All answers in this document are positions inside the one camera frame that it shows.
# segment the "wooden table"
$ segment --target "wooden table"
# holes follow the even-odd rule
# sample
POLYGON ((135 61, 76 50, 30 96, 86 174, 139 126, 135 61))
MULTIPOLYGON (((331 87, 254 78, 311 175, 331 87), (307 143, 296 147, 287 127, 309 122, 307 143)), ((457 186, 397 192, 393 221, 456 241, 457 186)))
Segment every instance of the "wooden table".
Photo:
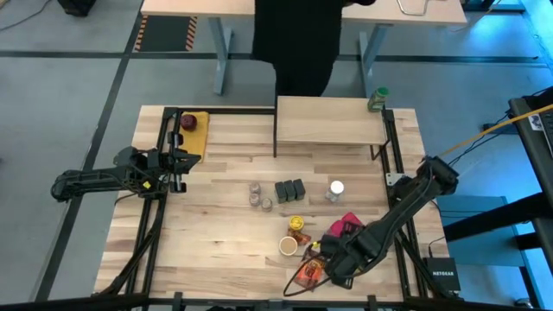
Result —
MULTIPOLYGON (((163 106, 143 106, 133 146, 156 145, 163 106)), ((423 144, 411 109, 394 110, 405 170, 413 175, 423 144)), ((305 218, 304 232, 315 239, 347 212, 368 223, 389 209, 381 161, 372 162, 368 147, 280 144, 272 156, 272 115, 211 115, 205 161, 184 175, 186 194, 169 194, 150 296, 172 297, 181 291, 189 299, 282 298, 283 287, 300 258, 279 254, 289 217, 305 218), (274 199, 274 183, 302 178, 307 189, 302 201, 276 204, 263 213, 248 202, 248 185, 259 181, 262 197, 274 199), (330 181, 340 180, 346 191, 337 204, 324 199, 330 181)), ((113 214, 96 290, 106 287, 131 257, 143 200, 120 201, 113 214)), ((430 204, 415 217, 422 255, 430 241, 443 236, 438 211, 430 204)), ((447 256, 443 240, 434 243, 437 256, 447 256)), ((411 293, 416 293, 412 264, 407 263, 411 293)), ((144 264, 138 281, 141 282, 144 264)), ((355 280, 352 290, 325 284, 296 300, 402 301, 393 247, 375 269, 355 280)))
MULTIPOLYGON (((343 19, 355 22, 375 23, 371 37, 366 32, 359 34, 359 51, 361 70, 365 77, 365 93, 370 96, 371 68, 380 45, 385 38, 386 30, 394 24, 414 25, 463 25, 467 23, 459 0, 429 0, 424 16, 413 16, 402 13, 399 1, 408 12, 423 12, 426 0, 377 0, 371 6, 354 4, 343 10, 343 19)), ((224 29, 222 16, 253 16, 254 0, 144 0, 141 9, 148 16, 205 16, 209 20, 218 65, 215 74, 215 93, 223 93, 223 85, 231 44, 232 30, 224 29)))

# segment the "yellow cloth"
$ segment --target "yellow cloth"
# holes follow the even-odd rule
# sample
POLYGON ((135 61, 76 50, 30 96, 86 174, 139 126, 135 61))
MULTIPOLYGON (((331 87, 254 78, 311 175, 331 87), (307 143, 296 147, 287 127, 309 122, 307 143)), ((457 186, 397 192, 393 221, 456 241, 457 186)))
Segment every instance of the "yellow cloth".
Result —
POLYGON ((184 138, 184 144, 179 147, 189 154, 200 155, 200 163, 204 161, 207 144, 207 130, 209 129, 209 113, 207 112, 184 112, 183 115, 193 115, 198 120, 194 131, 184 130, 181 126, 179 131, 184 138))

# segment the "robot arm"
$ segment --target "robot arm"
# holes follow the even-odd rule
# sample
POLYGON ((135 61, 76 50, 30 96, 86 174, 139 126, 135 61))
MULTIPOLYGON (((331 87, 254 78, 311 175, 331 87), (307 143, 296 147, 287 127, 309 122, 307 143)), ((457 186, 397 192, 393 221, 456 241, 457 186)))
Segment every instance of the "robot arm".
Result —
MULTIPOLYGON (((113 159, 115 168, 68 170, 56 178, 50 193, 58 201, 92 192, 120 190, 129 190, 141 198, 154 198, 167 192, 171 175, 188 174, 199 160, 199 155, 190 155, 181 149, 170 154, 157 149, 141 151, 127 147, 113 159)), ((186 184, 178 186, 173 184, 171 191, 186 192, 186 184)))
POLYGON ((382 219, 340 238, 323 236, 321 253, 330 258, 325 272, 331 281, 346 286, 351 281, 348 279, 366 273, 381 262, 394 237, 410 218, 437 195, 455 191, 457 176, 438 157, 426 157, 415 178, 403 177, 394 185, 391 199, 396 203, 382 219))

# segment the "gray floor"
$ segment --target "gray floor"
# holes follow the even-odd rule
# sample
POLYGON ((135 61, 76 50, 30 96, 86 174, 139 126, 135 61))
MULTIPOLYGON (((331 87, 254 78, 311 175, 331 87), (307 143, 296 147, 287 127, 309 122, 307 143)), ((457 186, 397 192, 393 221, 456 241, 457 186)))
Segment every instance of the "gray floor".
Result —
MULTIPOLYGON (((0 51, 121 52, 139 4, 139 0, 100 0, 89 17, 79 19, 66 16, 52 2, 36 19, 0 33, 0 51)), ((11 1, 0 10, 0 28, 37 7, 34 0, 11 1)), ((251 20, 226 18, 224 22, 236 32, 232 51, 250 52, 251 20)), ((361 29, 371 26, 345 24, 343 54, 357 53, 361 29)), ((455 28, 395 27, 381 54, 538 56, 544 60, 548 56, 544 53, 548 37, 543 41, 533 37, 536 31, 546 30, 532 24, 528 16, 486 16, 472 29, 451 29, 455 28)), ((207 24, 200 19, 194 52, 212 51, 207 24)), ((118 63, 0 58, 0 303, 26 301, 31 294, 64 210, 50 198, 49 187, 63 170, 81 165, 118 63), (31 114, 37 116, 32 124, 28 121, 31 114)), ((131 60, 95 167, 111 166, 117 151, 130 144, 141 105, 272 104, 270 65, 231 61, 224 97, 212 93, 215 66, 214 60, 131 60)), ((363 97, 358 66, 354 61, 336 62, 325 96, 363 97)), ((416 108, 424 146, 431 155, 473 136, 480 124, 501 117, 509 98, 553 85, 547 64, 379 62, 374 76, 377 85, 391 89, 390 106, 416 108)), ((458 194, 504 195, 516 200, 537 188, 515 136, 493 140, 463 158, 456 168, 462 176, 458 194), (507 161, 507 157, 516 160, 507 161)), ((52 298, 90 295, 114 200, 115 194, 85 197, 52 298)), ((463 267, 463 297, 509 304, 524 294, 516 272, 463 267), (475 277, 483 280, 481 288, 468 287, 475 277), (506 288, 510 281, 517 286, 506 288)))

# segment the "black clothing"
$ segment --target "black clothing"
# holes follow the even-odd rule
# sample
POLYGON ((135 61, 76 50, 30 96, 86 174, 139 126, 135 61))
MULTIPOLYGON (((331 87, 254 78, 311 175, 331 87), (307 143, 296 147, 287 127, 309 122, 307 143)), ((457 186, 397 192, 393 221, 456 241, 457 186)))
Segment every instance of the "black clothing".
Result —
POLYGON ((345 4, 344 0, 256 0, 252 55, 273 64, 277 95, 322 95, 340 53, 345 4))

